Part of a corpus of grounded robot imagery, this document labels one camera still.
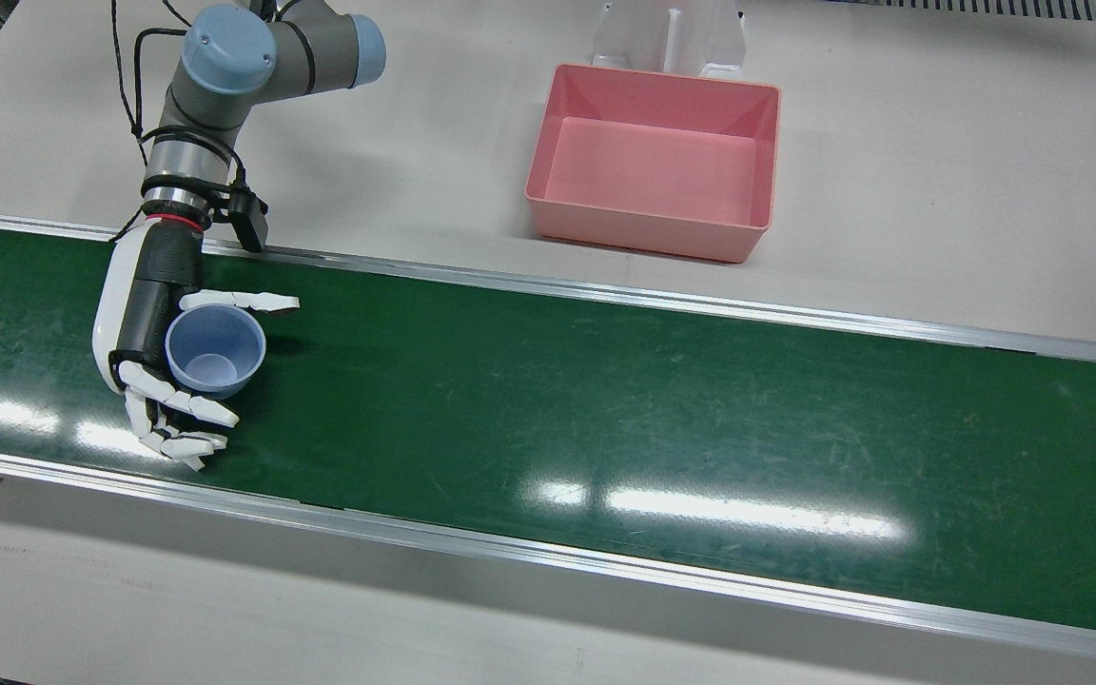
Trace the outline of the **right robot dexterous hand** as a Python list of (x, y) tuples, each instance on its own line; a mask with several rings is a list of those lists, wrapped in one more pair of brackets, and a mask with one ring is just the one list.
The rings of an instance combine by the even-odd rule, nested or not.
[(180, 429), (174, 416), (219, 426), (239, 421), (209, 390), (191, 389), (170, 369), (170, 326), (179, 315), (206, 306), (231, 307), (251, 318), (296, 311), (301, 301), (277, 292), (205, 289), (201, 230), (174, 216), (152, 214), (114, 239), (92, 329), (96, 367), (109, 389), (125, 399), (140, 445), (192, 471), (201, 471), (205, 457), (225, 450), (229, 439)]

